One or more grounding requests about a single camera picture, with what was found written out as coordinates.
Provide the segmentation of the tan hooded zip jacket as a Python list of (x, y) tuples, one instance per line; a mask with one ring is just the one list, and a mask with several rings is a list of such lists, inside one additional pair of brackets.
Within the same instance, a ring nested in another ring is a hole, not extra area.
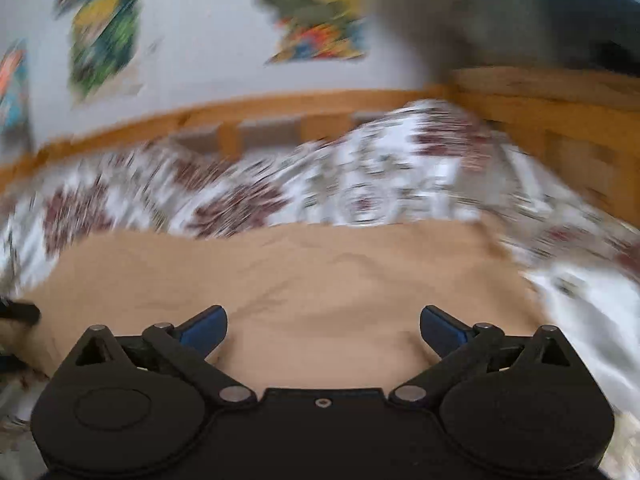
[(489, 219), (288, 224), (211, 240), (100, 233), (27, 293), (42, 318), (18, 353), (52, 374), (91, 325), (137, 335), (219, 304), (229, 333), (212, 361), (256, 391), (391, 389), (436, 362), (419, 333), (428, 304), (511, 335), (544, 322), (498, 237)]

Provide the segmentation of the bagged pile of clothes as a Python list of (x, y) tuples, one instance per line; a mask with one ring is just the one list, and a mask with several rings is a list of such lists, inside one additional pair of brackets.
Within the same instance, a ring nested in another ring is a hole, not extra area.
[(639, 0), (371, 0), (423, 81), (525, 66), (639, 73)]

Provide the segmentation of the floral satin bed cover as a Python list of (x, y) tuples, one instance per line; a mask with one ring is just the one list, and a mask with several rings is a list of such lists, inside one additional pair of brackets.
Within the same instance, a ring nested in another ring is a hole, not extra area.
[(593, 207), (504, 133), (445, 101), (335, 141), (229, 162), (169, 139), (81, 155), (1, 197), (1, 289), (42, 282), (93, 232), (230, 237), (292, 223), (500, 221), (498, 244), (584, 352), (616, 408), (604, 470), (639, 474), (639, 231)]

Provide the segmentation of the curled orange character poster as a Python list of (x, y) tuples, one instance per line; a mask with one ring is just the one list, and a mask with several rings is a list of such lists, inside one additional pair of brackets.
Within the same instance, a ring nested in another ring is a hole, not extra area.
[(1, 132), (28, 121), (28, 73), (26, 44), (17, 41), (1, 60)]

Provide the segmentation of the anime girl poster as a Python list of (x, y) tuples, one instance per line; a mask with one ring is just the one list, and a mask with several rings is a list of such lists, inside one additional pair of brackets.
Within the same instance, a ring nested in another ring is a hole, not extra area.
[(74, 104), (134, 96), (140, 78), (140, 0), (89, 0), (70, 28), (68, 86)]

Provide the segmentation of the colourful landscape poster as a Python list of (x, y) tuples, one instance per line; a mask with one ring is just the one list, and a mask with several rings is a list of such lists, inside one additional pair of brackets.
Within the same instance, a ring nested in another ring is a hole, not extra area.
[(363, 0), (256, 0), (279, 33), (271, 63), (356, 60), (367, 55)]

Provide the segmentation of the wooden bed frame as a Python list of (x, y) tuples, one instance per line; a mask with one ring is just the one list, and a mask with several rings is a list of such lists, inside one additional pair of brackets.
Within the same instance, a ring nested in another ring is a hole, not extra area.
[(303, 141), (335, 139), (359, 113), (382, 113), (420, 99), (445, 99), (506, 132), (594, 206), (639, 223), (639, 81), (594, 70), (477, 67), (455, 70), (446, 84), (422, 90), (326, 90), (267, 93), (213, 101), (123, 122), (85, 139), (56, 141), (1, 169), (1, 184), (60, 160), (170, 136), (218, 128), (222, 154), (242, 154), (240, 125), (294, 117)]

